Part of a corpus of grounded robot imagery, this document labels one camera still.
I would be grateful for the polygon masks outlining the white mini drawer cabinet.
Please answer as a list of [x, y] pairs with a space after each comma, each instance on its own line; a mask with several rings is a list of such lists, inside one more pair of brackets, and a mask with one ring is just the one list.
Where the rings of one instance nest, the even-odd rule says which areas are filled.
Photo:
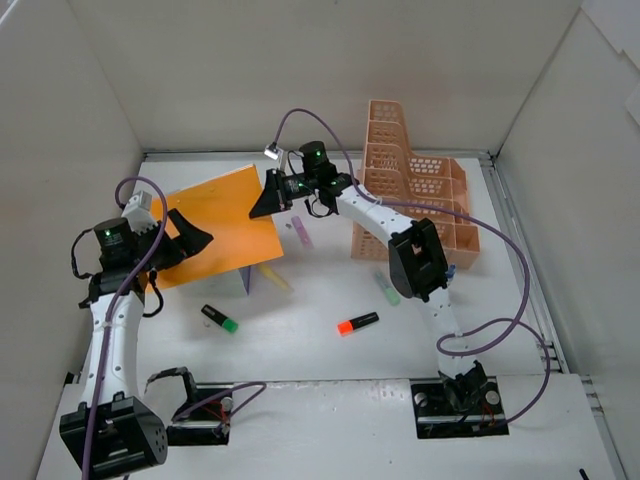
[[209, 276], [201, 281], [203, 288], [212, 294], [243, 297], [250, 292], [252, 267], [246, 266]]

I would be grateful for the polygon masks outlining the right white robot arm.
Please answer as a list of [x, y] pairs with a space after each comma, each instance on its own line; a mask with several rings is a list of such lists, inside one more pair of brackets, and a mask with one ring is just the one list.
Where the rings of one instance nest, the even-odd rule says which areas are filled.
[[464, 412], [483, 396], [487, 377], [475, 356], [466, 356], [467, 343], [454, 315], [447, 290], [448, 264], [435, 224], [414, 220], [389, 207], [365, 199], [366, 191], [329, 160], [321, 141], [300, 147], [303, 172], [266, 172], [264, 189], [249, 213], [251, 219], [288, 211], [293, 202], [315, 194], [329, 214], [346, 217], [387, 247], [389, 275], [395, 290], [423, 302], [421, 312], [432, 334], [449, 335], [452, 354], [438, 355], [438, 374], [445, 405]]

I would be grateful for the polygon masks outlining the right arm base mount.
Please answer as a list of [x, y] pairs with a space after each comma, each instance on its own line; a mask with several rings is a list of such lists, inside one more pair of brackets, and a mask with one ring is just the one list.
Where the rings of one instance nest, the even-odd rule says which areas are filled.
[[490, 376], [480, 397], [456, 410], [439, 380], [411, 380], [414, 423], [419, 440], [508, 436], [509, 426], [497, 378]]

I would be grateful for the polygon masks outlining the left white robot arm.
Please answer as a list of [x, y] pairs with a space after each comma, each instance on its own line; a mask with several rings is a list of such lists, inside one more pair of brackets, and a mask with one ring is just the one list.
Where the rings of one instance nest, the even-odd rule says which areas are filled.
[[61, 417], [59, 433], [85, 479], [115, 479], [165, 462], [164, 420], [139, 397], [138, 330], [145, 291], [158, 272], [199, 254], [213, 240], [177, 209], [155, 220], [148, 208], [129, 206], [93, 232], [101, 269], [89, 278], [81, 305], [93, 321], [89, 372], [75, 411]]

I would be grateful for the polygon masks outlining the orange folder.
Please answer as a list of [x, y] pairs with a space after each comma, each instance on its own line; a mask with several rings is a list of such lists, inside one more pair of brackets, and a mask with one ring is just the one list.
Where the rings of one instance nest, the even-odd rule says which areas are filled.
[[213, 241], [196, 256], [160, 272], [159, 288], [177, 287], [282, 257], [272, 218], [249, 217], [261, 192], [256, 167], [247, 165], [167, 194], [168, 207], [211, 234]]

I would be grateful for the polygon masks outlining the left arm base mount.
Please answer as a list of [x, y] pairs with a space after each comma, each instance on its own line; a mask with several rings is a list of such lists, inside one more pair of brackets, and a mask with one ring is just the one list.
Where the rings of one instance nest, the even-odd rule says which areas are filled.
[[228, 394], [210, 400], [188, 415], [173, 420], [167, 427], [168, 445], [226, 446], [230, 439], [230, 414], [233, 408], [233, 397]]

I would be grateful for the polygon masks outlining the black orange highlighter marker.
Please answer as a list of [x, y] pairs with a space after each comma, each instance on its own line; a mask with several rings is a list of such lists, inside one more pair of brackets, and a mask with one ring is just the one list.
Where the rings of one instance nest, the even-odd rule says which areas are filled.
[[370, 312], [350, 320], [346, 320], [337, 325], [337, 330], [341, 336], [350, 335], [351, 333], [365, 328], [379, 321], [379, 315], [376, 312]]

